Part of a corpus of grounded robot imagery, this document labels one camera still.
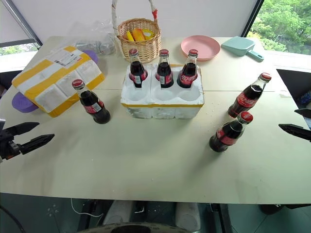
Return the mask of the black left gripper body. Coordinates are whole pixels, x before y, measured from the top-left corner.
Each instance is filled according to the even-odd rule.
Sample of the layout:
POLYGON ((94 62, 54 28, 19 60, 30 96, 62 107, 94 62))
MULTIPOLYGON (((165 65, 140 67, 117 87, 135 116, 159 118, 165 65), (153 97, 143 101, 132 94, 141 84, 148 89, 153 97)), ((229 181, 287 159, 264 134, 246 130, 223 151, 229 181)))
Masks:
POLYGON ((19 135, 16 128, 7 128, 0 132, 0 158, 2 160, 9 160, 21 154, 19 145, 14 142, 15 135, 19 135))

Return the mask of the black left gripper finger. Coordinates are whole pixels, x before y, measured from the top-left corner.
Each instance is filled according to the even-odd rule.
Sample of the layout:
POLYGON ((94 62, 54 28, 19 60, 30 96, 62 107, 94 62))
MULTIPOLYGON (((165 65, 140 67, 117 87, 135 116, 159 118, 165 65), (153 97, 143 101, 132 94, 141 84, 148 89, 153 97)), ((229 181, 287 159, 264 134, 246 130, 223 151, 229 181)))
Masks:
POLYGON ((25 143, 25 144, 18 144, 18 148, 19 151, 22 154, 27 154, 31 151, 34 151, 44 145, 46 145, 47 143, 49 143, 53 138, 54 138, 55 134, 45 134, 45 135, 41 135, 38 136, 34 139, 31 139, 29 142, 25 143))
POLYGON ((33 128, 39 125, 39 122, 24 122, 10 127, 10 134, 13 136, 21 135, 31 131, 33 128))

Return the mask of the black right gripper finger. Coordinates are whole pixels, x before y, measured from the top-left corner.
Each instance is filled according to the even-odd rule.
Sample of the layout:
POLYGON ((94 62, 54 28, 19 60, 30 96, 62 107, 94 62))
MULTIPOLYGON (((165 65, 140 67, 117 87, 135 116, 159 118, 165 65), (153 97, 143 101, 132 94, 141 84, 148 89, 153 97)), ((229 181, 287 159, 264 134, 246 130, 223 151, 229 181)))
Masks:
POLYGON ((294 112, 302 115, 305 118, 311 119, 311 109, 308 108, 302 108, 302 109, 296 109, 294 112))
POLYGON ((297 125, 293 125, 293 124, 279 124, 278 125, 283 131, 305 139, 307 141, 311 141, 311 131, 310 130, 306 130, 303 127, 297 126, 297 125))

